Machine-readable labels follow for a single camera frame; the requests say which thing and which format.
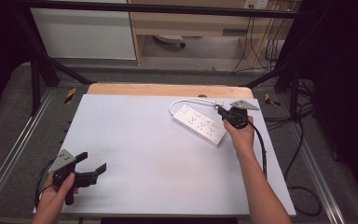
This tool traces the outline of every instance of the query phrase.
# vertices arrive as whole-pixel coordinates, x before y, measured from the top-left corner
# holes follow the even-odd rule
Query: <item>white table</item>
[[[80,190],[63,213],[81,216],[192,217],[249,215],[241,169],[231,139],[218,147],[172,120],[168,108],[186,97],[84,95],[62,148],[89,158],[76,166],[93,171],[107,163],[97,185]],[[237,98],[210,98],[229,103]],[[248,102],[258,105],[257,100]],[[221,122],[210,106],[189,104]],[[261,111],[249,111],[267,151],[268,182],[290,216],[290,199]],[[261,163],[261,148],[255,139]]]

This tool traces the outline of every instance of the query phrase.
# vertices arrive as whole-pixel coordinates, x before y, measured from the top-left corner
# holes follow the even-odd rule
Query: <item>hand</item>
[[[39,205],[34,215],[33,223],[38,224],[51,224],[58,223],[58,218],[65,201],[65,196],[71,187],[74,185],[75,175],[69,174],[63,181],[60,189],[56,191],[55,186],[48,187],[42,193]],[[53,176],[48,175],[46,186],[50,186],[53,183]]]
[[[253,117],[249,116],[248,120],[253,123]],[[255,130],[251,125],[246,125],[243,129],[234,128],[227,120],[223,120],[226,130],[231,135],[232,144],[237,150],[237,156],[254,155]]]

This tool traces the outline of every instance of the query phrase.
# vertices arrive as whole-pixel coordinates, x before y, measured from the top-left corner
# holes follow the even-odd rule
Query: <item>power strip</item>
[[[215,147],[219,145],[227,132],[223,124],[214,122],[188,105],[182,105],[173,118],[180,125]]]

